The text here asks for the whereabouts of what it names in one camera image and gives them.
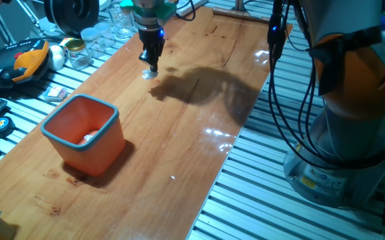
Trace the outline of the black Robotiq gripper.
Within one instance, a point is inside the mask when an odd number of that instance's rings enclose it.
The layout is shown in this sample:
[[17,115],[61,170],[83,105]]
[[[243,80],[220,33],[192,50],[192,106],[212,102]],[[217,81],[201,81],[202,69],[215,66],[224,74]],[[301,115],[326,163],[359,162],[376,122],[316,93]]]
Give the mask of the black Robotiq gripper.
[[[164,39],[164,30],[163,28],[156,29],[155,31],[144,31],[139,30],[139,39],[143,43],[143,52],[139,55],[139,60],[151,65],[150,70],[157,72],[158,70],[158,61],[159,61],[159,51],[162,50],[165,39]],[[150,51],[150,56],[147,51],[149,48],[156,48]]]

